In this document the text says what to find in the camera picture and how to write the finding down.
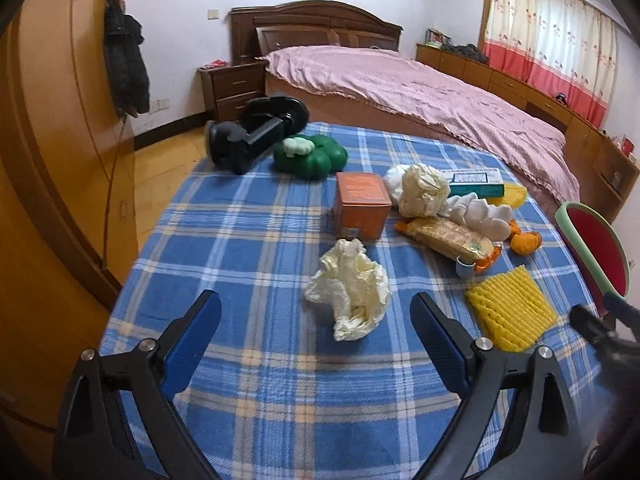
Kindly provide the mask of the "yellow foam fruit net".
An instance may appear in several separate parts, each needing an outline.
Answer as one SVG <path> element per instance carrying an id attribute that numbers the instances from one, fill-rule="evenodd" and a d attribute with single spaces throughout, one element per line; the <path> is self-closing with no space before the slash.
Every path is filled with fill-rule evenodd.
<path id="1" fill-rule="evenodd" d="M 486 278 L 465 292 L 465 300 L 486 336 L 506 352 L 527 350 L 558 319 L 525 266 Z"/>

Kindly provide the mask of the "orange mandarin peel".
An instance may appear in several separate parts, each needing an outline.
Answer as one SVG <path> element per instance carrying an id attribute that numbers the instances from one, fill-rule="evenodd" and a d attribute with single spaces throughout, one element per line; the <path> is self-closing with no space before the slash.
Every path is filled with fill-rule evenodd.
<path id="1" fill-rule="evenodd" d="M 511 220 L 509 222 L 509 226 L 509 243 L 512 252 L 515 252 L 519 256 L 528 256 L 533 252 L 536 252 L 536 250 L 541 246 L 542 237 L 539 233 L 523 231 L 515 220 Z"/>

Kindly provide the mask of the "teal and white medicine box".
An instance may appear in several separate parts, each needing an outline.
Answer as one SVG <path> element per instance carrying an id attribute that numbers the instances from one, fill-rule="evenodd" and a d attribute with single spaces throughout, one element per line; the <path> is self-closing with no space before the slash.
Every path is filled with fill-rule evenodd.
<path id="1" fill-rule="evenodd" d="M 475 193 L 478 198 L 502 197 L 506 188 L 497 168 L 460 168 L 442 170 L 450 196 Z"/>

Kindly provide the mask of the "orange noodle snack packet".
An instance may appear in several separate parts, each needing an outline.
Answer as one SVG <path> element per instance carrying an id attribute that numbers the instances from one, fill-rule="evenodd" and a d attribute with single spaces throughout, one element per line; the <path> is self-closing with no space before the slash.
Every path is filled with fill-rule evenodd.
<path id="1" fill-rule="evenodd" d="M 437 216 L 402 219 L 395 230 L 451 259 L 472 266 L 475 273 L 488 270 L 501 256 L 502 246 L 451 220 Z"/>

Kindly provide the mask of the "cream paper ball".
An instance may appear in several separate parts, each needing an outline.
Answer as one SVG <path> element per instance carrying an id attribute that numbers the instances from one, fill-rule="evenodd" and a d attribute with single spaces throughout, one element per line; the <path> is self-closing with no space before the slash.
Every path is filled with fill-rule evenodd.
<path id="1" fill-rule="evenodd" d="M 392 291 L 384 266 L 368 257 L 360 240 L 341 238 L 320 257 L 304 297 L 331 307 L 333 338 L 342 342 L 362 339 L 380 325 Z"/>

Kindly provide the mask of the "white paper ball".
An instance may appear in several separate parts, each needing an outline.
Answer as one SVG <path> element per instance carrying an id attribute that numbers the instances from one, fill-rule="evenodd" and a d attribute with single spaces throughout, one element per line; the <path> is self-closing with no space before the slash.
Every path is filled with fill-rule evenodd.
<path id="1" fill-rule="evenodd" d="M 444 175 L 425 164 L 393 166 L 384 174 L 383 183 L 404 218 L 436 216 L 450 193 Z"/>

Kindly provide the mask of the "orange cardboard box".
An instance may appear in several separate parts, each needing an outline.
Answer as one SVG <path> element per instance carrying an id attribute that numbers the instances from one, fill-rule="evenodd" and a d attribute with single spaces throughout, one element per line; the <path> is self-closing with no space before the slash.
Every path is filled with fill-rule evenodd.
<path id="1" fill-rule="evenodd" d="M 392 201 L 378 174 L 353 171 L 336 174 L 333 206 L 336 238 L 378 240 L 391 209 Z"/>

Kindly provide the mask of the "red bin with green rim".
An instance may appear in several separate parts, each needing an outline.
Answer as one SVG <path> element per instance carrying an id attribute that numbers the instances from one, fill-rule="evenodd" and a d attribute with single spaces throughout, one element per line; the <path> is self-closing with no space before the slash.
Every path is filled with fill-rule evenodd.
<path id="1" fill-rule="evenodd" d="M 612 226 L 597 211 L 582 203 L 566 202 L 554 214 L 563 240 L 572 252 L 601 316 L 607 292 L 627 299 L 629 263 Z"/>

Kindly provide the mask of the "small blue cup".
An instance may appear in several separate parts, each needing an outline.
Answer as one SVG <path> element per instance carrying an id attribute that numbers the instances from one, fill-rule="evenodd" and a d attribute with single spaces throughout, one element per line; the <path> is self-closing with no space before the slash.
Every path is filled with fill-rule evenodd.
<path id="1" fill-rule="evenodd" d="M 465 258 L 458 257 L 456 259 L 456 273 L 460 280 L 466 281 L 475 276 L 475 263 Z"/>

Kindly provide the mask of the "red cup on cabinet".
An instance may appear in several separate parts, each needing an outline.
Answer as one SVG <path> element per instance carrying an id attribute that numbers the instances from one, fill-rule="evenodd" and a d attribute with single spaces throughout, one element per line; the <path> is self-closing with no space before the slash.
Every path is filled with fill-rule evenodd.
<path id="1" fill-rule="evenodd" d="M 634 142 L 624 136 L 622 143 L 620 144 L 620 150 L 626 157 L 629 157 L 630 154 L 634 151 Z"/>

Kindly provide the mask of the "orange wooden wardrobe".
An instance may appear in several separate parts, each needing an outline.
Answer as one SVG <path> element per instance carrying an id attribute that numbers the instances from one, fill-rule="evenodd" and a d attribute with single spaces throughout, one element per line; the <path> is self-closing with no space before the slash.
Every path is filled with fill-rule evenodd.
<path id="1" fill-rule="evenodd" d="M 134 134 L 117 113 L 104 13 L 22 0 L 1 33 L 1 458 L 49 477 L 58 410 L 137 255 Z"/>

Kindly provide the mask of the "dark clothes pile on cabinet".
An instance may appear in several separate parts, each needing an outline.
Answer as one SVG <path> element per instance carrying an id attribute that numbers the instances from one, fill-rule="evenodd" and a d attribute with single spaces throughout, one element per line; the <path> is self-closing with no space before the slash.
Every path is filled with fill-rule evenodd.
<path id="1" fill-rule="evenodd" d="M 440 50 L 462 56 L 462 58 L 469 58 L 474 62 L 488 64 L 488 57 L 475 44 L 442 44 Z"/>

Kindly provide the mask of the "black jacket hanging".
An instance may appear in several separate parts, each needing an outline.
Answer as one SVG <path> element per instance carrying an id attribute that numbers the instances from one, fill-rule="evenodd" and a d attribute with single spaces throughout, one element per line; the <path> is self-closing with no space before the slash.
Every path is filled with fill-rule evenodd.
<path id="1" fill-rule="evenodd" d="M 119 115 L 138 116 L 150 111 L 150 80 L 140 46 L 141 24 L 119 6 L 104 13 L 103 50 L 108 83 Z"/>

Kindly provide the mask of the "black handheld device stand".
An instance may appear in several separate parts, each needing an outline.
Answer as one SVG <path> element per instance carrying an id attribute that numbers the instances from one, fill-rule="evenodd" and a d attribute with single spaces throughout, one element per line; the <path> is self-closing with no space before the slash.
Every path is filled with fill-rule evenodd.
<path id="1" fill-rule="evenodd" d="M 206 124 L 207 157 L 217 168 L 242 176 L 277 143 L 300 133 L 308 120 L 308 108 L 292 96 L 276 93 L 249 100 L 238 122 Z"/>

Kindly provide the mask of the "dark wooden bed headboard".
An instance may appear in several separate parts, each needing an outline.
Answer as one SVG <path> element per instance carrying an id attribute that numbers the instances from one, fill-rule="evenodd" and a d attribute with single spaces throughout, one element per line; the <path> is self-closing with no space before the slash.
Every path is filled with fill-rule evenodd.
<path id="1" fill-rule="evenodd" d="M 273 50 L 297 46 L 377 47 L 397 51 L 402 27 L 332 0 L 241 6 L 229 13 L 231 58 L 243 64 Z"/>

